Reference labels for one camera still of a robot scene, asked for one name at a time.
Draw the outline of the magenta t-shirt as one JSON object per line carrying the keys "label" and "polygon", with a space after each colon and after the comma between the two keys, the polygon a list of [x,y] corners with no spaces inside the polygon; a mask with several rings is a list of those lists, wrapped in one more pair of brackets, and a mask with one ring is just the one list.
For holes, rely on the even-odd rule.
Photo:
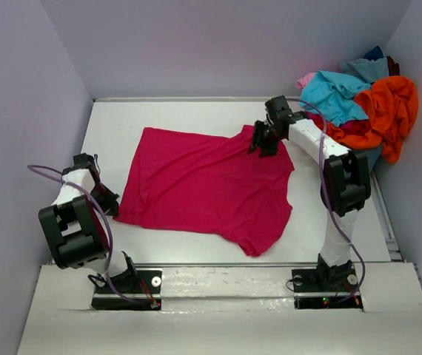
{"label": "magenta t-shirt", "polygon": [[253,128],[231,138],[144,128],[119,213],[145,229],[217,234],[259,257],[284,233],[293,162],[283,143],[276,155],[249,153]]}

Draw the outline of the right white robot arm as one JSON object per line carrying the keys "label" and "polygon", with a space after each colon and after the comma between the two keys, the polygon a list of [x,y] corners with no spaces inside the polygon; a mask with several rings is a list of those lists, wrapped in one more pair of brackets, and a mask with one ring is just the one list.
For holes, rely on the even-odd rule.
{"label": "right white robot arm", "polygon": [[301,147],[319,166],[321,199],[327,220],[324,244],[314,268],[295,269],[290,282],[297,293],[336,292],[349,284],[350,294],[359,292],[365,276],[358,276],[352,262],[364,259],[352,241],[355,222],[371,195],[367,156],[335,142],[310,119],[256,121],[250,152],[275,155],[287,139]]}

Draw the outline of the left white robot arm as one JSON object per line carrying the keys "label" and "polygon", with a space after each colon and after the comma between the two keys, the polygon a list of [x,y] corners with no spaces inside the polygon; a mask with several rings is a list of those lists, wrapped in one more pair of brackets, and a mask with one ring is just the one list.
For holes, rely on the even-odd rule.
{"label": "left white robot arm", "polygon": [[56,180],[58,197],[38,212],[55,264],[61,269],[89,268],[114,292],[137,285],[138,272],[127,253],[114,250],[108,217],[118,216],[118,195],[94,168],[69,168]]}

